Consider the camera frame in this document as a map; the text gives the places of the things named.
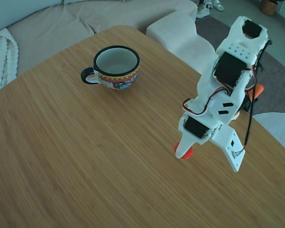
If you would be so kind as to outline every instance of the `white knit blanket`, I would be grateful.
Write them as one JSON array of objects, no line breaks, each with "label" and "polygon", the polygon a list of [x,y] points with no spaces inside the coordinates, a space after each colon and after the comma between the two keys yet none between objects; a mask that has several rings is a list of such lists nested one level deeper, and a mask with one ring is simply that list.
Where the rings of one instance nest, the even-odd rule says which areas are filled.
[{"label": "white knit blanket", "polygon": [[0,89],[16,79],[18,56],[18,45],[4,28],[0,31]]}]

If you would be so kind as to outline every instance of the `mug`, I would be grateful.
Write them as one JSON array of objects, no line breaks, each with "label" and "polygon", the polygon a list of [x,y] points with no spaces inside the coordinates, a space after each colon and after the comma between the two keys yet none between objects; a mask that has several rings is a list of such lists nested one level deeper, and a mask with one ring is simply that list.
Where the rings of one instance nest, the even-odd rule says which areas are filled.
[{"label": "mug", "polygon": [[136,80],[139,64],[139,56],[133,49],[109,46],[96,54],[93,67],[83,70],[81,79],[87,84],[103,84],[114,90],[122,90]]}]

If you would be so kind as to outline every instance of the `shoe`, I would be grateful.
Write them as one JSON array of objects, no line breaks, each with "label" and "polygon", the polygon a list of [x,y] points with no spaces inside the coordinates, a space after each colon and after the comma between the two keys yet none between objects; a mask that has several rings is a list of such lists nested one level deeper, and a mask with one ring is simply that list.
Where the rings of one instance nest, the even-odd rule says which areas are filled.
[{"label": "shoe", "polygon": [[203,18],[205,16],[208,16],[210,13],[209,13],[209,7],[204,5],[204,4],[200,4],[198,6],[198,13],[196,14],[196,18]]},{"label": "shoe", "polygon": [[219,0],[211,0],[213,7],[218,11],[224,11],[224,7],[220,4]]},{"label": "shoe", "polygon": [[209,9],[213,8],[213,4],[210,0],[204,0],[204,5],[208,6]]}]

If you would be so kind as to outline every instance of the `gray rug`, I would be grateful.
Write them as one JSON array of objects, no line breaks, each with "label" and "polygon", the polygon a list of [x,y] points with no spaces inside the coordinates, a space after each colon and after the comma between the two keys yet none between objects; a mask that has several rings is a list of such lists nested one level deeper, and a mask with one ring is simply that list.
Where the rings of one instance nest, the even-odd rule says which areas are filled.
[{"label": "gray rug", "polygon": [[[211,16],[197,19],[196,28],[198,34],[208,40],[215,49],[229,33],[227,25]],[[264,70],[263,72],[259,70],[257,82],[263,84],[265,90],[255,103],[254,114],[285,113],[285,67],[266,52],[261,63]]]}]

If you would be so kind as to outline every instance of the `white robotic arm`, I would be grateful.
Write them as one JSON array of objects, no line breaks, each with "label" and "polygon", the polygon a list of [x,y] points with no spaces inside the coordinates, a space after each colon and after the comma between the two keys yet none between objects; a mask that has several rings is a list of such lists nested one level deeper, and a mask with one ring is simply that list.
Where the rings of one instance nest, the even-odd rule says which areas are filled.
[{"label": "white robotic arm", "polygon": [[183,157],[194,143],[202,145],[210,140],[223,150],[233,170],[239,170],[245,150],[229,123],[243,103],[246,86],[255,76],[254,65],[267,42],[266,28],[243,16],[234,22],[216,50],[213,67],[198,82],[198,96],[183,103],[177,158]]}]

